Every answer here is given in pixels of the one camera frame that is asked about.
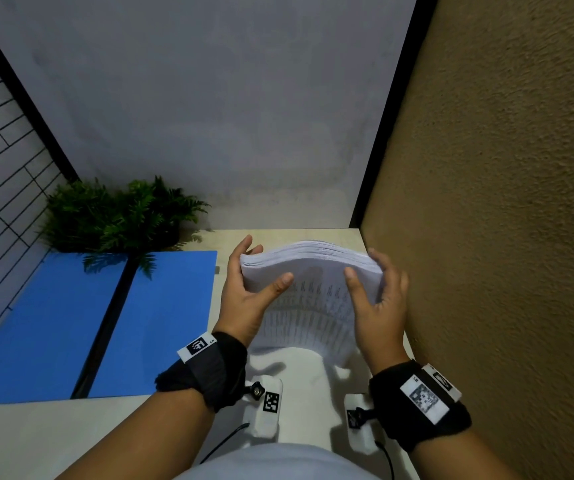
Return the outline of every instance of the blue folder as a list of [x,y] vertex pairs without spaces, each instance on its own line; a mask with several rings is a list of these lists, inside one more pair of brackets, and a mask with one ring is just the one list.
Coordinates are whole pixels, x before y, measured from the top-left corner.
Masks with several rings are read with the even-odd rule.
[[81,255],[45,258],[0,327],[0,403],[70,398],[124,265],[87,274]]
[[138,272],[89,397],[152,394],[176,351],[207,331],[216,251],[160,252]]

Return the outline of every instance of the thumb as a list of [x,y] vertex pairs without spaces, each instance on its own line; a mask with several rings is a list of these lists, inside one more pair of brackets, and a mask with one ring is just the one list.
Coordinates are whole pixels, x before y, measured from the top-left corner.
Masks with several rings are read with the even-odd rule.
[[356,314],[356,318],[358,318],[359,315],[366,313],[371,308],[371,303],[353,267],[344,268],[344,279],[347,282],[347,288],[353,303],[353,311]]
[[274,301],[289,289],[291,283],[293,283],[293,274],[283,274],[277,280],[275,280],[275,282],[267,285],[265,288],[258,292],[256,295],[256,303],[259,303],[262,309],[266,310],[267,306],[272,304],[272,301]]

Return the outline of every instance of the person's left hand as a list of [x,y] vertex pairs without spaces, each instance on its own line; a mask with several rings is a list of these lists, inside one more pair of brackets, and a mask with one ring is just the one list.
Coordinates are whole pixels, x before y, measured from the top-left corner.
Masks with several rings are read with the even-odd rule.
[[227,280],[222,289],[220,300],[220,317],[213,328],[213,331],[228,333],[242,342],[245,347],[249,347],[256,333],[258,333],[267,307],[284,291],[288,290],[293,282],[293,274],[285,273],[258,293],[245,290],[243,273],[240,270],[240,256],[243,253],[258,254],[263,252],[263,247],[260,244],[251,251],[247,251],[252,240],[252,237],[247,235],[229,256]]

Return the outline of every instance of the hand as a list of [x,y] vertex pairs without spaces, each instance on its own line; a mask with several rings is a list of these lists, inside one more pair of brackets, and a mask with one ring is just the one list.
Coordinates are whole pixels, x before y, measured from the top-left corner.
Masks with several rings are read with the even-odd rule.
[[267,307],[288,290],[293,282],[293,274],[285,273],[258,293],[245,290],[243,273],[240,269],[240,256],[243,253],[263,252],[261,245],[247,251],[251,243],[252,237],[247,235],[229,256],[227,280],[220,300],[220,317],[213,328],[213,331],[223,331],[240,340],[245,347],[249,347],[258,333]]
[[344,277],[356,315],[356,342],[371,373],[376,375],[409,360],[403,347],[409,276],[400,273],[386,254],[370,248],[369,256],[378,262],[385,278],[380,303],[371,305],[353,268],[344,268]]

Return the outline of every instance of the artificial fern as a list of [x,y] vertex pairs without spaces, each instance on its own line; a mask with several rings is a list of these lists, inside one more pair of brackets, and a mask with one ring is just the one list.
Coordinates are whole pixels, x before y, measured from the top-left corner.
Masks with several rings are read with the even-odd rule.
[[86,253],[86,271],[112,262],[113,253],[132,255],[148,277],[156,267],[151,251],[178,240],[180,223],[196,223],[209,204],[182,189],[168,189],[161,177],[153,183],[134,180],[128,190],[110,193],[104,185],[73,182],[48,198],[43,238],[64,253]]

